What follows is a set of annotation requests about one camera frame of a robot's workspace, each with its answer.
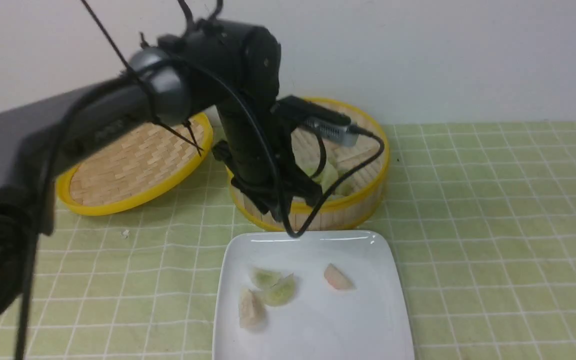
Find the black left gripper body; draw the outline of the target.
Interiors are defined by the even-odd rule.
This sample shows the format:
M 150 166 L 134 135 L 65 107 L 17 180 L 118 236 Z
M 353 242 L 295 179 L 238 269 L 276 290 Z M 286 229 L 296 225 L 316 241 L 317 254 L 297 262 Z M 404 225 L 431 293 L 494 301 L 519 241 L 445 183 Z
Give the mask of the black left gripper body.
M 269 143 L 269 153 L 277 165 L 268 162 L 267 152 L 242 107 L 233 99 L 217 105 L 224 130 L 225 150 L 217 153 L 233 173 L 233 185 L 249 198 L 263 215 L 270 214 L 277 223 L 290 215 L 294 198 L 302 198 L 314 207 L 323 198 L 323 189 L 297 165 L 291 135 L 306 118 L 303 112 L 292 109 L 282 99 L 273 105 L 258 105 L 249 101 L 260 129 Z

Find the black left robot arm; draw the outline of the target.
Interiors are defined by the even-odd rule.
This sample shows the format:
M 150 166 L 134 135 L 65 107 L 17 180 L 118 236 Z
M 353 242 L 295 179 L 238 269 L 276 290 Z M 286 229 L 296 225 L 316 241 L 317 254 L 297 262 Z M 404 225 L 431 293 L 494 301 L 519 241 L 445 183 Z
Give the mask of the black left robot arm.
M 0 315 L 29 296 L 40 235 L 51 235 L 58 176 L 145 123 L 171 130 L 215 106 L 228 146 L 217 159 L 261 212 L 285 221 L 293 198 L 314 212 L 322 187 L 291 150 L 277 100 L 281 45 L 268 29 L 207 18 L 143 45 L 114 79 L 0 112 Z

